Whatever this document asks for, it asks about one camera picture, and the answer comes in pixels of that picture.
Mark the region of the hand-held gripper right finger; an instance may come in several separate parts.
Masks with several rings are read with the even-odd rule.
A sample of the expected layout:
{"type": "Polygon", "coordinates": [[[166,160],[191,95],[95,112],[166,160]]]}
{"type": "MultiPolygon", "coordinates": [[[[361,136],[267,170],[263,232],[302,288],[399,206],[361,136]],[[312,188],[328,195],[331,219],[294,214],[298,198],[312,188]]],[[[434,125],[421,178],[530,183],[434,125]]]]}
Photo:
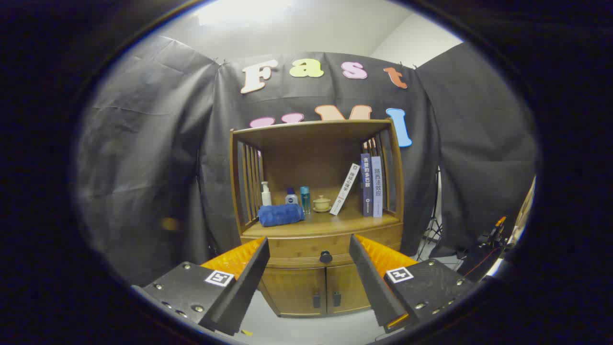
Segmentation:
{"type": "Polygon", "coordinates": [[[366,297],[386,333],[438,317],[468,296],[475,284],[438,260],[422,262],[358,234],[350,237],[366,297]]]}

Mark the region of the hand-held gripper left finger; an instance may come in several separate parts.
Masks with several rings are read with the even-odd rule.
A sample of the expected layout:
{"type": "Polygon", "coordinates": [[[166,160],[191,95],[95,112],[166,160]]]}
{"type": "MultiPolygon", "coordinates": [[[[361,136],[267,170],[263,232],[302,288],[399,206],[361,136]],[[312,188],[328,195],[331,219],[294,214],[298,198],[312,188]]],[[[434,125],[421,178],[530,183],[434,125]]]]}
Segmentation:
{"type": "Polygon", "coordinates": [[[238,333],[270,258],[269,240],[256,238],[205,262],[181,262],[138,297],[197,331],[238,333]]]}

